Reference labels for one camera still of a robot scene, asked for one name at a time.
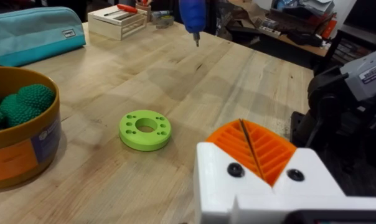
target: black rivet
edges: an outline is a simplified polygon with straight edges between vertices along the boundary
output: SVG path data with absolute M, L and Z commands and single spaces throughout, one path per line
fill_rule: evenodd
M 231 163 L 228 165 L 227 172 L 233 177 L 243 177 L 245 175 L 245 171 L 240 164 L 236 162 Z
M 304 174 L 300 170 L 290 169 L 287 171 L 288 177 L 295 181 L 304 181 Z

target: orange 3d printed part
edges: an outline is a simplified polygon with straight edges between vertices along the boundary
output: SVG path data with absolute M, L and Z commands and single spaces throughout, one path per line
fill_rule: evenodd
M 296 150 L 279 135 L 243 119 L 225 124 L 206 141 L 217 145 L 271 186 Z

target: orange bowl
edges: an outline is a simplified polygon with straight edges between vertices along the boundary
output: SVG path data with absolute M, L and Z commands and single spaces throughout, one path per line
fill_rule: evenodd
M 0 67 L 0 97 L 27 85 L 43 84 L 55 100 L 40 116 L 0 130 L 0 188 L 10 187 L 40 174 L 53 161 L 60 140 L 59 90 L 47 76 L 24 68 Z

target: green 3d printed ring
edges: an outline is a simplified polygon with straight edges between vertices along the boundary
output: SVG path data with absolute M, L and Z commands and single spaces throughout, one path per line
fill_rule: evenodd
M 148 126 L 154 131 L 145 133 L 138 128 Z M 139 151 L 155 151 L 167 144 L 171 136 L 171 125 L 163 115 L 150 110 L 137 110 L 126 114 L 119 124 L 121 140 Z

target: white label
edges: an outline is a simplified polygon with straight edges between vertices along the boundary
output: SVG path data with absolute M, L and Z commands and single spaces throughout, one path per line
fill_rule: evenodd
M 64 31 L 63 31 L 63 35 L 64 35 L 66 38 L 76 36 L 75 31 L 73 31 L 73 29 L 70 29 L 70 30 L 64 30 Z
M 376 80 L 376 66 L 374 66 L 371 69 L 368 69 L 367 71 L 361 73 L 359 75 L 359 78 L 362 80 L 364 84 L 368 84 L 374 80 Z

